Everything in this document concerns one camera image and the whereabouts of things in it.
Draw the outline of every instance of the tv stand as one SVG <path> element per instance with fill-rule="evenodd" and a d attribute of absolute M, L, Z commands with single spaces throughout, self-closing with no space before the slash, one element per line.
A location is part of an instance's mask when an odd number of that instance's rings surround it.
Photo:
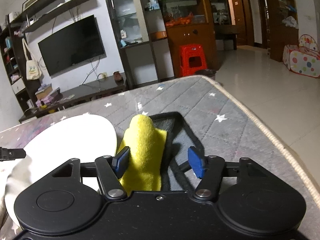
<path fill-rule="evenodd" d="M 115 93 L 117 91 L 126 91 L 126 76 L 124 73 L 121 73 L 121 75 L 123 77 L 123 80 L 119 82 L 116 82 L 113 76 L 110 76 L 64 91 L 60 93 L 59 101 L 52 105 L 49 105 L 45 109 L 37 108 L 34 112 L 32 112 L 32 110 L 27 111 L 19 119 L 19 122 L 22 123 L 32 117 L 42 117 L 49 114 L 49 111 L 51 110 L 60 111 L 74 105 L 79 105 L 82 101 L 89 101 L 91 98 L 96 96 Z"/>

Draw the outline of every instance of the yellow cloth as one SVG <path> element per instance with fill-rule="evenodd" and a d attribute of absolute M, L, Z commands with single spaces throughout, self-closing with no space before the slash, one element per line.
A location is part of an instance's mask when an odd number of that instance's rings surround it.
<path fill-rule="evenodd" d="M 128 194 L 132 190 L 161 189 L 160 165 L 167 132 L 153 126 L 150 117 L 138 114 L 125 131 L 119 151 L 130 147 L 128 169 L 120 179 Z"/>

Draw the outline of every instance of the trash can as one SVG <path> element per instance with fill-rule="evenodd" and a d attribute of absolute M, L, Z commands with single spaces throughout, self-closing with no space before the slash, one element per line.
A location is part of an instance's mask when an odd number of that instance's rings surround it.
<path fill-rule="evenodd" d="M 202 69 L 195 72 L 195 75 L 207 76 L 213 80 L 216 80 L 216 71 L 213 69 Z"/>

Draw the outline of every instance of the orange items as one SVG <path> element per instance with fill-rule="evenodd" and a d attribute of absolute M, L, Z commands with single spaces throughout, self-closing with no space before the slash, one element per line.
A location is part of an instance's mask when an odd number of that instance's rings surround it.
<path fill-rule="evenodd" d="M 196 71 L 206 69 L 207 62 L 200 44 L 180 46 L 180 76 L 194 75 Z"/>
<path fill-rule="evenodd" d="M 192 22 L 193 14 L 192 12 L 189 13 L 187 17 L 179 17 L 178 19 L 174 19 L 172 14 L 167 14 L 164 16 L 165 26 L 166 27 L 173 27 L 177 25 L 186 25 Z"/>

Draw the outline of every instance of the gray mattress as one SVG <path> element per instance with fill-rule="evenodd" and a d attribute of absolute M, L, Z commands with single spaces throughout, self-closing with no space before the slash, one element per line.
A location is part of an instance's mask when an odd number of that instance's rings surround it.
<path fill-rule="evenodd" d="M 50 125 L 80 114 L 106 117 L 115 127 L 118 144 L 130 120 L 137 114 L 153 115 L 180 112 L 202 142 L 205 155 L 219 155 L 226 161 L 237 162 L 249 157 L 298 190 L 307 202 L 307 213 L 299 230 L 311 240 L 320 236 L 320 198 L 312 182 L 290 152 L 241 103 L 218 83 L 202 76 L 176 79 L 82 104 L 56 112 L 0 133 L 2 147 L 24 147 Z M 192 145 L 182 131 L 176 137 L 181 148 L 177 164 L 187 160 L 187 148 Z M 171 190 L 181 189 L 172 172 Z M 186 176 L 196 187 L 199 180 L 192 171 Z M 235 183 L 233 179 L 224 185 Z"/>

